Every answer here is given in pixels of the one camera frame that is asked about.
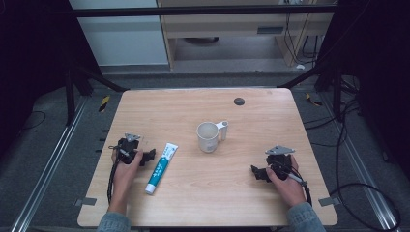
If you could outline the black metal frame bar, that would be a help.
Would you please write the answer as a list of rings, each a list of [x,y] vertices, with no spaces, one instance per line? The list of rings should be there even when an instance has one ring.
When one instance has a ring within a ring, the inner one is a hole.
[[[71,10],[76,17],[331,13],[338,5],[249,5]]]

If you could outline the aluminium floor rail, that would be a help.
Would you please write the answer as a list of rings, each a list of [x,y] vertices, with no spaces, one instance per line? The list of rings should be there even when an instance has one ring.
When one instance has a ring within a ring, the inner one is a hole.
[[[339,136],[336,145],[336,189],[334,193],[340,198],[341,205],[348,212],[348,214],[356,219],[363,226],[372,229],[377,232],[402,232],[400,229],[402,217],[400,211],[395,206],[395,203],[383,192],[381,191],[369,171],[365,167],[362,159],[359,157],[359,153],[351,138],[348,135],[348,130],[346,127],[346,116],[351,112],[356,106],[357,102],[355,100],[349,101],[343,108],[342,116],[343,119],[340,122],[334,115],[331,98],[324,95],[322,96],[322,102],[324,103],[326,109],[328,110],[330,116],[332,117],[331,122],[335,125]],[[344,154],[348,157],[350,164],[358,178],[356,183],[346,183],[341,184],[339,179],[339,155],[340,150],[344,151]],[[351,188],[360,188],[364,191],[366,199],[371,206],[371,209],[375,213],[377,220],[379,221],[379,226],[371,225],[367,223],[364,219],[358,216],[347,204],[346,197],[342,195],[342,192]]]
[[[33,188],[23,209],[19,213],[15,222],[11,226],[10,232],[26,232],[40,203],[48,189],[48,186],[57,170],[62,157],[65,155],[68,145],[70,144],[77,125],[83,115],[84,108],[88,102],[88,97],[80,97],[78,106],[75,108],[72,121],[65,126],[45,168]]]

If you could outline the light wooden desk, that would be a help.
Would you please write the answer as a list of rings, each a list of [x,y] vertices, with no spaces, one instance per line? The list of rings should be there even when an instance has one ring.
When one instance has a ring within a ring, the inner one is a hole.
[[[160,7],[326,5],[336,0],[157,0]],[[324,36],[331,13],[164,15],[167,44],[182,38],[273,36],[287,66],[297,62],[305,38]]]

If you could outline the grey metal table bracket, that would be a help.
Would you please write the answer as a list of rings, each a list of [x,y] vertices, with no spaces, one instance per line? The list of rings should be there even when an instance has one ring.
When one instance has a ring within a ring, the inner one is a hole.
[[[329,206],[329,205],[339,205],[341,200],[339,197],[327,197],[319,199],[319,204],[322,207]]]
[[[76,199],[74,202],[74,205],[77,207],[80,207],[83,205],[94,206],[96,202],[97,202],[96,198],[84,197],[84,198]]]

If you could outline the person's right hand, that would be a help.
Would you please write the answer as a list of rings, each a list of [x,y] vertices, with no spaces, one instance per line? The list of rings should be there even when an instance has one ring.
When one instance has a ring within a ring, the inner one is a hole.
[[[281,180],[270,167],[266,168],[266,173],[276,187],[278,194],[289,207],[294,207],[307,201],[303,187],[297,181],[291,178]]]

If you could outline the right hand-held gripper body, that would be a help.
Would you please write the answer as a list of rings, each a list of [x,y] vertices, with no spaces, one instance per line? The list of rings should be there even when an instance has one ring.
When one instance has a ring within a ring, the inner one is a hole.
[[[294,152],[294,149],[280,145],[276,145],[265,152],[265,154],[267,155],[267,163],[276,173],[278,178],[283,181],[287,179],[292,170],[292,161],[290,154]]]

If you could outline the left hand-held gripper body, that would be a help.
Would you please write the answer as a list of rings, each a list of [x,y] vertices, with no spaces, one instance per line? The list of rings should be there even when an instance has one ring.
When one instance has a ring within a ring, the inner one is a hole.
[[[126,133],[117,144],[117,159],[124,164],[131,164],[137,154],[140,135]]]

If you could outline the black metal stand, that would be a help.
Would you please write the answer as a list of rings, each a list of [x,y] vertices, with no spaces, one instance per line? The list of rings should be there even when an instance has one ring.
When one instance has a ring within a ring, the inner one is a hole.
[[[66,102],[67,102],[67,123],[69,126],[75,116],[75,102],[74,102],[74,93],[73,88],[76,88],[81,96],[90,96],[93,93],[93,87],[89,83],[88,79],[94,79],[100,84],[108,87],[109,89],[115,92],[125,92],[127,88],[121,87],[106,78],[101,74],[92,72],[89,69],[86,69],[81,66],[70,65],[66,68],[65,73],[65,87],[66,87]]]
[[[279,85],[279,88],[291,89],[296,85],[304,82],[310,77],[316,76],[314,89],[318,92],[326,91],[330,86],[333,87],[333,112],[341,122],[343,119],[341,108],[341,93],[357,94],[359,92],[352,84],[342,78],[341,68],[339,65],[333,65],[330,62],[318,62],[314,68],[303,72],[296,78]]]

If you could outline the person's left hand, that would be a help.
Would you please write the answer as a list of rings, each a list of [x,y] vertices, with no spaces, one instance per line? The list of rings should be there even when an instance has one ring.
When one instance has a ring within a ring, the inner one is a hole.
[[[142,150],[136,150],[134,160],[130,164],[119,162],[113,179],[113,192],[108,211],[125,214],[129,193],[136,176],[140,161],[143,157]]]

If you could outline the white and teal toothpaste tube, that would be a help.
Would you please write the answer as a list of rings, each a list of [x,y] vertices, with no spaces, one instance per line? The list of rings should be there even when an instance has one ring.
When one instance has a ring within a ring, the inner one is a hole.
[[[161,157],[148,181],[148,184],[145,188],[145,192],[147,194],[152,195],[155,192],[161,178],[169,165],[170,161],[172,160],[175,152],[179,148],[178,145],[173,143],[167,143],[162,151]]]

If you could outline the white cabinet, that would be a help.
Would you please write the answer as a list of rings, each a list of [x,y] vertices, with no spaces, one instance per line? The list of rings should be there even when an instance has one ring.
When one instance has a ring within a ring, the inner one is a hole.
[[[156,8],[156,0],[69,0],[74,10]],[[158,16],[79,17],[100,67],[167,65]]]

